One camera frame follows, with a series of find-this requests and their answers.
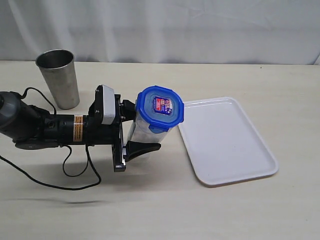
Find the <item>metal cup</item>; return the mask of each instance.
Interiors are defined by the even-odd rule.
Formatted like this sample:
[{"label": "metal cup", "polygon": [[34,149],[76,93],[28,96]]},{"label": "metal cup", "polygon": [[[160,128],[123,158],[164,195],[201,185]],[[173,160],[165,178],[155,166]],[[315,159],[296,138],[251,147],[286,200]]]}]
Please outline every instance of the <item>metal cup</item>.
[{"label": "metal cup", "polygon": [[57,106],[63,110],[73,109],[80,102],[74,59],[72,52],[57,49],[35,60]]}]

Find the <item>white plastic tray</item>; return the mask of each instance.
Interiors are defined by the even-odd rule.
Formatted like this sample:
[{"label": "white plastic tray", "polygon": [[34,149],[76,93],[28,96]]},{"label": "white plastic tray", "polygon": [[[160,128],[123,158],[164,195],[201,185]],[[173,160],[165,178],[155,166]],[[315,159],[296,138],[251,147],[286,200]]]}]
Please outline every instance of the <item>white plastic tray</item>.
[{"label": "white plastic tray", "polygon": [[184,103],[179,129],[197,178],[207,186],[275,174],[278,163],[231,97]]}]

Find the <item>white table surface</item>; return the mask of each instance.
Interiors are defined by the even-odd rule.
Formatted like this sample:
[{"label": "white table surface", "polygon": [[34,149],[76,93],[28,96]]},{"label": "white table surface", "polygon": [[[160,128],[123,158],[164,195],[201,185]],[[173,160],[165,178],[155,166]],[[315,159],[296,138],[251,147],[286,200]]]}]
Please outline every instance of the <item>white table surface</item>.
[{"label": "white table surface", "polygon": [[[145,164],[114,173],[110,146],[90,148],[102,184],[83,191],[37,185],[0,162],[0,239],[301,240],[320,238],[320,67],[76,62],[80,105],[59,113],[85,114],[94,90],[108,85],[134,101],[151,85],[184,101],[229,96],[242,105],[279,162],[269,178],[206,188],[196,179],[178,128]],[[34,62],[0,62],[0,90],[33,86],[50,96]],[[36,92],[25,100],[50,106]],[[125,132],[130,124],[125,124]],[[0,154],[33,177],[61,186],[85,185],[64,176],[67,149],[19,150],[0,135]],[[74,147],[67,169],[85,163]]]}]

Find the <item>blue lid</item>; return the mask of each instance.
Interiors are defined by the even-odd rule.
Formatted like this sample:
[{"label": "blue lid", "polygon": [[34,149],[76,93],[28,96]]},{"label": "blue lid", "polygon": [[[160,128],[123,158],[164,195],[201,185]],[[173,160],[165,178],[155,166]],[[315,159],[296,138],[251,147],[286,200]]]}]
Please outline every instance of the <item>blue lid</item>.
[{"label": "blue lid", "polygon": [[139,93],[136,110],[153,127],[168,131],[184,121],[185,106],[174,91],[161,86],[150,86]]}]

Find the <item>white curtain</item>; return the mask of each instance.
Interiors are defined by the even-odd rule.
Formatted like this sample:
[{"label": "white curtain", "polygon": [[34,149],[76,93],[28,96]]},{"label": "white curtain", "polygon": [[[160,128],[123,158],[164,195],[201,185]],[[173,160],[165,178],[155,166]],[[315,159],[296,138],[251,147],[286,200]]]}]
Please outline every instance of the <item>white curtain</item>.
[{"label": "white curtain", "polygon": [[320,0],[2,0],[0,59],[320,64]]}]

